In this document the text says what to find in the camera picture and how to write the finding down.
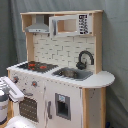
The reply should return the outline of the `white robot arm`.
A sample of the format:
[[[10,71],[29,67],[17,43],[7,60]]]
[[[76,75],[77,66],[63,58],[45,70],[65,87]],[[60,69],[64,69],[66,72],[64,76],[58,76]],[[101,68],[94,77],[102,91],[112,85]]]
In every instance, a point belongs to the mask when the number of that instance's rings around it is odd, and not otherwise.
[[[19,102],[24,94],[8,77],[0,77],[0,125],[7,121],[8,101]],[[36,128],[30,121],[22,116],[11,118],[4,128]]]

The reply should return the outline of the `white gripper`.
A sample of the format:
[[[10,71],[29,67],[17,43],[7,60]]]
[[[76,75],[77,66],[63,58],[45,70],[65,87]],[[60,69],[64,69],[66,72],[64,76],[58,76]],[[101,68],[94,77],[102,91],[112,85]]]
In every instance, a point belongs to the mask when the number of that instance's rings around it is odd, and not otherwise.
[[[8,100],[20,102],[24,99],[24,94],[8,77],[4,76],[0,80],[0,125],[7,121]]]

